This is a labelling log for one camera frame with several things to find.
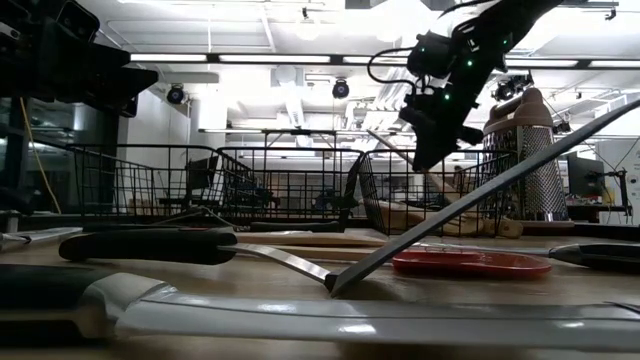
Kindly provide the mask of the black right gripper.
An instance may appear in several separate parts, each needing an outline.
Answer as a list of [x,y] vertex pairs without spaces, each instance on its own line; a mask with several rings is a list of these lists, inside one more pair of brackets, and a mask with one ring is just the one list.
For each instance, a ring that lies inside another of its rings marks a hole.
[[[460,126],[491,72],[504,65],[506,27],[493,21],[470,19],[453,27],[455,59],[443,78],[416,77],[423,82],[405,96],[399,118],[408,122],[416,135],[412,168],[425,172],[458,149],[456,138],[439,126]],[[483,131],[462,125],[457,138],[467,144],[483,141]]]

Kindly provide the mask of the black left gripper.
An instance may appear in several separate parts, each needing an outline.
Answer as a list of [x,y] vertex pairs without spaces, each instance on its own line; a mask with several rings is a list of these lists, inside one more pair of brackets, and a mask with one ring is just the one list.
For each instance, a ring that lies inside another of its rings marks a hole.
[[[130,62],[124,50],[82,39],[50,17],[9,24],[0,21],[0,96],[70,98],[105,113],[134,118],[139,94],[158,81],[158,73],[122,68]],[[119,70],[128,99],[94,95],[98,76]]]

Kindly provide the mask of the black turner with steel neck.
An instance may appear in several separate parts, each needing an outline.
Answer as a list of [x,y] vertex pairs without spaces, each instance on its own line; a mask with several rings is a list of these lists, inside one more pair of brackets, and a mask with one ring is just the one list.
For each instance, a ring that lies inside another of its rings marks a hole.
[[239,243],[231,232],[215,229],[153,228],[112,230],[75,236],[62,242],[59,255],[70,261],[87,259],[150,260],[218,265],[242,253],[272,260],[324,285],[333,295],[367,277],[428,232],[470,209],[491,193],[531,174],[561,153],[593,136],[623,115],[640,108],[640,99],[594,119],[577,131],[498,175],[471,193],[424,220],[398,238],[341,272],[331,272],[302,257],[257,244]]

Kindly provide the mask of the pink steel box grater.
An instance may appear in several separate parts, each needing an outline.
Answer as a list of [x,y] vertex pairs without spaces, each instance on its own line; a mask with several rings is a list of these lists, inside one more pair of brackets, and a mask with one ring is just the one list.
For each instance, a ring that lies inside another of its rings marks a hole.
[[[494,106],[483,128],[483,149],[493,175],[533,157],[554,143],[553,121],[536,88],[511,104]],[[571,227],[561,169],[551,160],[501,191],[501,213],[525,227]]]

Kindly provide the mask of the black ceiling track light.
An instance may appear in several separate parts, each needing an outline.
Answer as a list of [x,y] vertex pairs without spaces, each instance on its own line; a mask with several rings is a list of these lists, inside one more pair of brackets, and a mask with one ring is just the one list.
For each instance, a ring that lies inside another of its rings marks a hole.
[[498,79],[491,97],[497,102],[508,101],[533,85],[534,79],[530,72],[503,76]]

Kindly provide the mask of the black computer monitor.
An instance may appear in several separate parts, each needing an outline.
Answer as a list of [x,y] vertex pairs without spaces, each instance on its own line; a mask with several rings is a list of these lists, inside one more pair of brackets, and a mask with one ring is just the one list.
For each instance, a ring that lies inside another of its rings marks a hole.
[[567,157],[569,193],[580,197],[602,195],[604,164],[601,161],[580,158],[576,153]]

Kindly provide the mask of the overhead light bar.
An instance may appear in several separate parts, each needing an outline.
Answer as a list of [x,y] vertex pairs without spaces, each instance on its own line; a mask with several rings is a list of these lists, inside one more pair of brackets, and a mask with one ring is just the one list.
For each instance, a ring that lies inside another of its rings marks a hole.
[[[228,65],[328,65],[366,66],[372,56],[338,54],[277,54],[277,53],[133,53],[132,63],[153,64],[228,64]],[[626,71],[640,70],[640,58],[558,58],[507,56],[509,69],[572,69]]]

